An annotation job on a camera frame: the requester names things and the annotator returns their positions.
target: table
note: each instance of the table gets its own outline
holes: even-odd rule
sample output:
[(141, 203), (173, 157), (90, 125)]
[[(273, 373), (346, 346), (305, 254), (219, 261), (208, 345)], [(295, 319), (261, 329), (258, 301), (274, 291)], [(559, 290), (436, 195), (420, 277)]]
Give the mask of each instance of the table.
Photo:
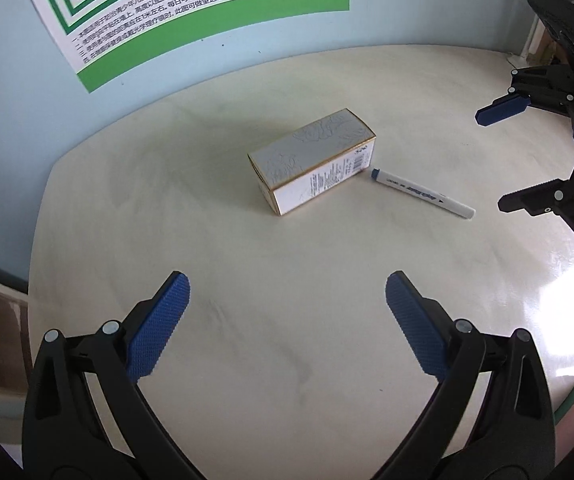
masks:
[[(530, 330), (557, 406), (574, 384), (574, 235), (554, 215), (496, 203), (568, 175), (574, 144), (569, 121), (540, 110), (477, 126), (511, 68), (467, 48), (323, 52), (220, 76), (108, 126), (49, 177), (30, 270), (32, 351), (49, 328), (78, 335), (122, 319), (182, 270), (190, 307), (140, 386), (195, 465), (210, 480), (367, 479), (436, 384), (385, 303), (387, 276), (402, 269), (453, 319)], [(275, 216), (246, 154), (344, 107), (376, 133), (376, 167), (475, 218), (368, 172)]]

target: white box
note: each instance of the white box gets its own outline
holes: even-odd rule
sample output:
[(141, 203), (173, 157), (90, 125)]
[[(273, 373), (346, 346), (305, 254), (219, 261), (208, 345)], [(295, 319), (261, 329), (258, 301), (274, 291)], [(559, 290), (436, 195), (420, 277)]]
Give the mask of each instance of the white box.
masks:
[(284, 215), (369, 167), (375, 134), (340, 110), (249, 154), (260, 190)]

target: tabletop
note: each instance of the tabletop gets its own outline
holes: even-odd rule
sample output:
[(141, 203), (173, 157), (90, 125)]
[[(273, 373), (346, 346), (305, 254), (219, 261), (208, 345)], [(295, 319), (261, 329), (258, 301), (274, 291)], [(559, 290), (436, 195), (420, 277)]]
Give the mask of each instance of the tabletop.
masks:
[[(190, 460), (210, 480), (367, 479), (436, 386), (385, 303), (401, 269), (453, 319), (530, 330), (557, 406), (574, 384), (574, 234), (497, 200), (566, 178), (574, 142), (568, 119), (541, 110), (476, 124), (511, 69), (468, 48), (337, 50), (219, 76), (108, 126), (49, 177), (30, 269), (33, 354), (48, 329), (95, 332), (181, 270), (190, 306), (139, 385)], [(247, 153), (345, 107), (376, 134), (375, 167), (474, 219), (368, 172), (276, 216)], [(115, 424), (108, 432), (124, 448)]]

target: box top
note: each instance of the box top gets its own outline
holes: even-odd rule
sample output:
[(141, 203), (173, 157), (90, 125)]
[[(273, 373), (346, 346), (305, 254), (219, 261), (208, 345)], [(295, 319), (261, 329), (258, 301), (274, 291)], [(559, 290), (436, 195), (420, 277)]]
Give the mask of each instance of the box top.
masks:
[(249, 159), (265, 184), (276, 189), (373, 137), (345, 108), (250, 153)]

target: silver screw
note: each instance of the silver screw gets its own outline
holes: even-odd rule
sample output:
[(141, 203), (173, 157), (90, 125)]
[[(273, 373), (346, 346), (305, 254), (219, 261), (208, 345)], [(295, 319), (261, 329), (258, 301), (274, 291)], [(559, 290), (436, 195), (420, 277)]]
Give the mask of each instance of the silver screw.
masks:
[(516, 337), (523, 343), (529, 342), (529, 340), (531, 340), (531, 334), (523, 328), (516, 330)]
[(47, 343), (53, 343), (56, 339), (58, 339), (58, 330), (51, 329), (45, 334), (45, 341)]
[(456, 330), (463, 334), (468, 334), (474, 329), (474, 326), (466, 319), (459, 319), (456, 322)]
[(111, 334), (115, 334), (116, 332), (118, 332), (119, 328), (120, 328), (120, 324), (117, 321), (107, 321), (102, 326), (102, 331), (106, 335), (111, 335)]

